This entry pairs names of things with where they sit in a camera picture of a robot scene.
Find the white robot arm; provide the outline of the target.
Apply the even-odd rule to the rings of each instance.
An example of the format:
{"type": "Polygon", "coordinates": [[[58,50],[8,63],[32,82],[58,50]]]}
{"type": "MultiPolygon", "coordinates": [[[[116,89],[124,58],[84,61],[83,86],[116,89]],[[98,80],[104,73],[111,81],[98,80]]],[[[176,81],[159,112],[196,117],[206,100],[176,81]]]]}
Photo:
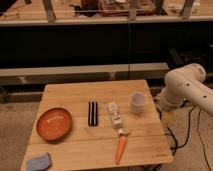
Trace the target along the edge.
{"type": "Polygon", "coordinates": [[[158,108],[173,111],[188,100],[213,117],[213,89],[203,84],[205,79],[206,71],[197,63],[169,71],[164,77],[165,87],[158,94],[158,108]]]}

